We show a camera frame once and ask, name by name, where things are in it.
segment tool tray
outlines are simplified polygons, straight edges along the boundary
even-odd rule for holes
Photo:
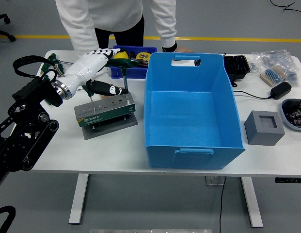
[[[201,60],[174,66],[173,60]],[[155,53],[144,101],[145,147],[151,167],[222,169],[245,149],[238,111],[218,54]]]
[[[128,52],[135,52],[138,54],[140,52],[154,53],[157,52],[156,47],[136,47],[136,46],[120,46],[115,45],[113,49],[124,49]],[[135,67],[127,69],[127,79],[145,79],[147,73],[147,68],[143,67]],[[111,67],[111,78],[112,79],[120,79],[123,78],[122,72],[120,68]]]

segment person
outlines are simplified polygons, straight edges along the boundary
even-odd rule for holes
[[[55,0],[63,26],[80,56],[98,48],[108,48],[114,34],[117,45],[143,46],[142,0]],[[163,52],[192,52],[178,46],[176,0],[150,0],[155,27]]]

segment gray foam block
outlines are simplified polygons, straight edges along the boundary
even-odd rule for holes
[[[278,112],[252,111],[244,125],[252,145],[274,146],[285,135]]]

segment yellow tool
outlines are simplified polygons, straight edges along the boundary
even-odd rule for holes
[[[124,52],[117,53],[116,55],[113,56],[113,58],[115,58],[115,59],[118,59],[118,58],[128,59],[129,56],[128,56],[127,52],[124,51]]]
[[[136,55],[136,59],[149,61],[150,55],[148,52],[140,52]]]

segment sata logo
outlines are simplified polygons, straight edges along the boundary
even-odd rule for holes
[[[94,117],[90,117],[90,118],[87,118],[85,120],[83,120],[84,122],[88,122],[89,120],[95,120],[95,119],[98,119],[100,118],[100,116],[94,116]]]

